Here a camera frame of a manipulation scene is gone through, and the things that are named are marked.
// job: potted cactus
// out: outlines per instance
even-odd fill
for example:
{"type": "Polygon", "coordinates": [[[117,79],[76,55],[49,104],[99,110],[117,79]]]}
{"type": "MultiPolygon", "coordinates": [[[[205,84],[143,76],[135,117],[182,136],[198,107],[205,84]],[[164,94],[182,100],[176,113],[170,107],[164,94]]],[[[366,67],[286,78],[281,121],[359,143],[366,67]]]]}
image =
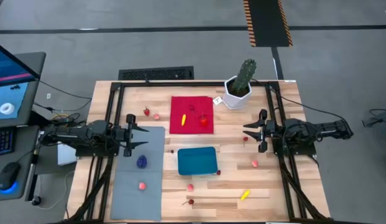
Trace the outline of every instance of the potted cactus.
{"type": "Polygon", "coordinates": [[[256,62],[252,59],[247,59],[242,64],[240,72],[237,76],[231,77],[224,82],[224,104],[229,109],[240,109],[248,100],[252,93],[249,81],[256,70],[256,62]]]}

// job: gray mat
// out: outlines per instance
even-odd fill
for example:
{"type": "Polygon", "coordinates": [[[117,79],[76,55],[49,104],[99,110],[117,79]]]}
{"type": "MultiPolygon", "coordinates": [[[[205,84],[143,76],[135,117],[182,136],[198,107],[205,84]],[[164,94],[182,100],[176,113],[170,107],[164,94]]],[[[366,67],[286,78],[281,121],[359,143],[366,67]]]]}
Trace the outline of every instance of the gray mat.
{"type": "MultiPolygon", "coordinates": [[[[161,220],[162,166],[165,128],[142,127],[149,132],[133,131],[132,142],[148,141],[132,150],[131,157],[118,156],[114,179],[111,219],[161,220]],[[136,166],[137,158],[145,155],[147,166],[136,166]],[[139,182],[147,185],[139,190],[139,182]]],[[[124,154],[120,148],[119,155],[124,154]]]]}

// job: computer mouse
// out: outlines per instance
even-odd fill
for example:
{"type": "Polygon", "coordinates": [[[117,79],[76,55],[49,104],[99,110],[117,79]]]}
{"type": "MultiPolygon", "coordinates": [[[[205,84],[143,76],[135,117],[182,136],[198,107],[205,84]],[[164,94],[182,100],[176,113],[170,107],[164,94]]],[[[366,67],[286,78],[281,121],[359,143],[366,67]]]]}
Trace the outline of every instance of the computer mouse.
{"type": "Polygon", "coordinates": [[[2,169],[0,173],[0,190],[7,190],[12,187],[19,170],[20,164],[18,162],[10,162],[2,169]]]}

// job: cactus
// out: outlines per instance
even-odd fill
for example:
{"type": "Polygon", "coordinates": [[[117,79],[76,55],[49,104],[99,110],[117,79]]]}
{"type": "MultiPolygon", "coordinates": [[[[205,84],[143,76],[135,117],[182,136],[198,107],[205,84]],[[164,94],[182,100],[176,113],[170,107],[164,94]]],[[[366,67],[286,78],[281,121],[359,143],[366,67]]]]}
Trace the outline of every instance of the cactus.
{"type": "Polygon", "coordinates": [[[243,90],[248,87],[249,81],[256,70],[256,62],[252,59],[247,59],[242,64],[237,78],[234,80],[231,91],[233,95],[240,95],[243,90]]]}

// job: yellow and black striped tape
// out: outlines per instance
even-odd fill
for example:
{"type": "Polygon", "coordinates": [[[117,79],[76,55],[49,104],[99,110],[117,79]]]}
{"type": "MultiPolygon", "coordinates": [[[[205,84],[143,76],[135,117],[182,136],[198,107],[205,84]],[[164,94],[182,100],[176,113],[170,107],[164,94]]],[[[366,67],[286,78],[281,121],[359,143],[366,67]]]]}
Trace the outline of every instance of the yellow and black striped tape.
{"type": "Polygon", "coordinates": [[[251,46],[292,46],[281,0],[243,0],[243,2],[251,46]]]}

